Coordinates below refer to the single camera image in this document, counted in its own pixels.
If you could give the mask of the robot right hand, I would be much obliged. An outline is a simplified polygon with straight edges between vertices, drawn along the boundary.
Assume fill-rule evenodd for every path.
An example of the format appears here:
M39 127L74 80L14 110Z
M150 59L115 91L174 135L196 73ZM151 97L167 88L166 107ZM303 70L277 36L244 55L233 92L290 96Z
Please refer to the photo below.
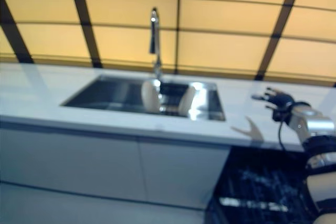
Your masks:
M263 94L252 94L251 98L257 101L264 101L266 102L265 108L280 112L286 112L295 102L290 94L272 87L267 87Z

